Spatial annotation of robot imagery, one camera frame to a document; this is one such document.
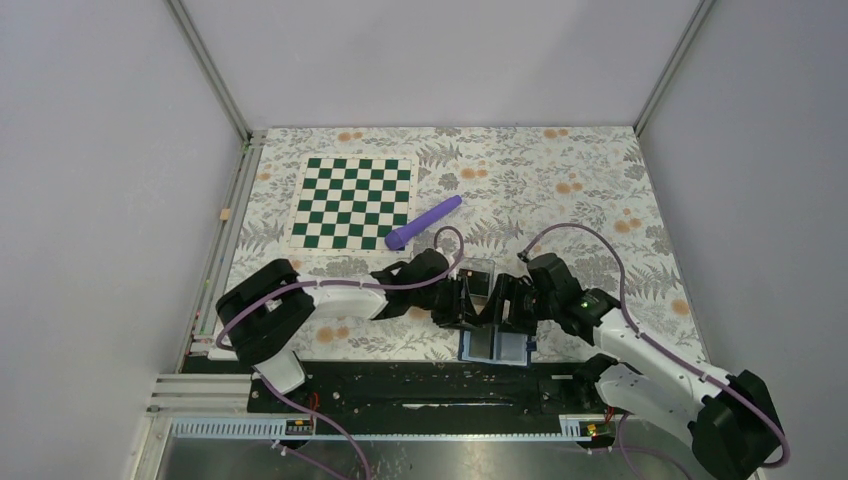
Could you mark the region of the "blue leather card holder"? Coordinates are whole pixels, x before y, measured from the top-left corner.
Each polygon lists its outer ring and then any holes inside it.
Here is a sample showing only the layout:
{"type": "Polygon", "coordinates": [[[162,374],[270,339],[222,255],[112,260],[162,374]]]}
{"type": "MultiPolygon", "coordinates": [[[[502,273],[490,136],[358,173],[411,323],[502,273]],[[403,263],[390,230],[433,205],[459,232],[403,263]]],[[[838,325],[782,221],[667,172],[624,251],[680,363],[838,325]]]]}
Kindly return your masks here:
{"type": "Polygon", "coordinates": [[[462,332],[458,360],[487,365],[528,367],[535,350],[536,342],[533,337],[500,332],[497,328],[484,328],[462,332]]]}

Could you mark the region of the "clear plastic card box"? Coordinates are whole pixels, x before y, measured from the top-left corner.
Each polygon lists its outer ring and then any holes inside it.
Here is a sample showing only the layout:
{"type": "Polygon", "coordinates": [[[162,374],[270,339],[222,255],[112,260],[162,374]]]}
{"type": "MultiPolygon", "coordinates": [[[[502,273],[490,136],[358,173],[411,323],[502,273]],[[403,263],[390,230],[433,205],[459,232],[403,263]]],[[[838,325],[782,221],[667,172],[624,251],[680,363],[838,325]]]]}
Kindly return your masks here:
{"type": "Polygon", "coordinates": [[[465,258],[458,266],[457,277],[468,284],[469,297],[477,313],[485,307],[496,281],[496,263],[491,259],[465,258]]]}

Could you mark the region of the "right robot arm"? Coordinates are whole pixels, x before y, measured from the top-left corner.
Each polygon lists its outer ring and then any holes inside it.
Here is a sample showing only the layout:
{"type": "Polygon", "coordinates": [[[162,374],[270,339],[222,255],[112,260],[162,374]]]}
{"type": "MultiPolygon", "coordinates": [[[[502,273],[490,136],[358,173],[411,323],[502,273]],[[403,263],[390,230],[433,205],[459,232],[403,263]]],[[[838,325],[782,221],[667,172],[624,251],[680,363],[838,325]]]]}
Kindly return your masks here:
{"type": "Polygon", "coordinates": [[[585,289],[553,253],[527,263],[527,275],[498,275],[486,312],[502,331],[533,336],[552,321],[597,348],[578,371],[575,402],[634,414],[687,445],[716,479],[747,479],[789,457],[765,382],[689,357],[656,338],[624,302],[585,289]]]}

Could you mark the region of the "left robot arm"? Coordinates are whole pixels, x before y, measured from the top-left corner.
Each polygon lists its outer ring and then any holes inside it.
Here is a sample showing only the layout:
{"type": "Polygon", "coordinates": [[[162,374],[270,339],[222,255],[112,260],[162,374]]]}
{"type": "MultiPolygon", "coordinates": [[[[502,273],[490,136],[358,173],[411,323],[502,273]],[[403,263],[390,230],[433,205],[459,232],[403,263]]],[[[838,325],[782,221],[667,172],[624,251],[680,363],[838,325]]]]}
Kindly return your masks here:
{"type": "Polygon", "coordinates": [[[360,279],[302,278],[290,261],[270,262],[216,304],[223,330],[215,344],[270,384],[272,398],[288,411],[309,401],[310,385],[289,341],[309,320],[352,317],[383,320],[411,308],[434,310],[455,279],[462,256],[428,248],[360,279]]]}

